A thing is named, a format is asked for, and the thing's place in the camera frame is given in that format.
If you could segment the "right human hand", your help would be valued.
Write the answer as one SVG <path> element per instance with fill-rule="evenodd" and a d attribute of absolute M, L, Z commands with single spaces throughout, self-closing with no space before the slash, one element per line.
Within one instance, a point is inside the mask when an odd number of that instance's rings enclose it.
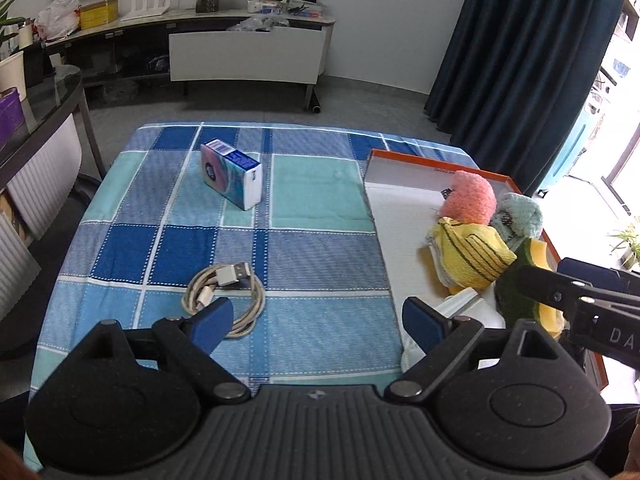
<path fill-rule="evenodd" d="M 640 424 L 636 422 L 634 432 L 628 446 L 628 455 L 625 462 L 626 474 L 631 474 L 632 478 L 638 479 L 640 474 Z"/>

